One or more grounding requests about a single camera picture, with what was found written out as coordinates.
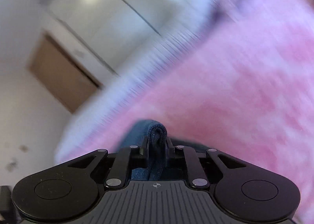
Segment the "blue denim jeans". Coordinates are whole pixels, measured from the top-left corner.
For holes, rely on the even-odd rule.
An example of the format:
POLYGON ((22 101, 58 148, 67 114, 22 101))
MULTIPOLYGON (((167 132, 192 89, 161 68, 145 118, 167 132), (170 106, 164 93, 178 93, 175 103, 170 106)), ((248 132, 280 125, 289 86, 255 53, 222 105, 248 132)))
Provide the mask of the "blue denim jeans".
POLYGON ((170 138, 165 126, 153 120, 134 124, 120 143, 110 177, 120 186, 130 179, 142 181, 184 180, 193 187, 207 187, 201 158, 207 148, 170 138))

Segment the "pink fluffy floral blanket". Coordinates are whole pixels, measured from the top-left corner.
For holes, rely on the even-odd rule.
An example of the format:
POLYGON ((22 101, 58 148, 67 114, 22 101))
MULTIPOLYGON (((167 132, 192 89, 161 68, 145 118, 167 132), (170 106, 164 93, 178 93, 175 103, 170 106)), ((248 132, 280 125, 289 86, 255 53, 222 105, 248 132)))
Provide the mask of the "pink fluffy floral blanket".
POLYGON ((291 179, 313 223, 313 0, 264 0, 197 51, 140 65, 85 103, 55 153, 113 152, 140 119, 291 179))

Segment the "cream wardrobe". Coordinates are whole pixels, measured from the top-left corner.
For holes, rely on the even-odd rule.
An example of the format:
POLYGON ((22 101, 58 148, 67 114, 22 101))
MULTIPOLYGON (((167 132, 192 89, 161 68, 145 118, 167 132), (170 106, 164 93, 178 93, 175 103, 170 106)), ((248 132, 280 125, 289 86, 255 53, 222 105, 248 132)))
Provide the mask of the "cream wardrobe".
POLYGON ((40 0, 47 12, 107 70, 156 36, 184 0, 40 0))

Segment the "white striped duvet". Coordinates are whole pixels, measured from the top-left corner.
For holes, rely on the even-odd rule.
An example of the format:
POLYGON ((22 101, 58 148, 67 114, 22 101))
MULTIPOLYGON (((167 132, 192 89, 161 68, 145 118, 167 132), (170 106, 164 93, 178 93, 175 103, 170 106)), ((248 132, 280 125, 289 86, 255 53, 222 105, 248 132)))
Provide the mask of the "white striped duvet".
POLYGON ((54 160, 62 163, 97 148, 112 150, 128 128, 119 121, 173 68, 206 40, 228 6, 223 0, 187 0, 179 13, 121 67, 106 89, 81 106, 66 126, 54 160))

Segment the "brown wooden door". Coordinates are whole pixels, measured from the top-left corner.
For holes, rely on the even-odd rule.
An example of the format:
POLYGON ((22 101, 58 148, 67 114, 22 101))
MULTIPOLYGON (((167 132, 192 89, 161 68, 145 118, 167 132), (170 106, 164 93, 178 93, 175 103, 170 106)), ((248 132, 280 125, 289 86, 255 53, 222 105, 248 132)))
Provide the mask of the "brown wooden door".
POLYGON ((28 69, 71 113, 102 85, 48 33, 41 36, 28 69))

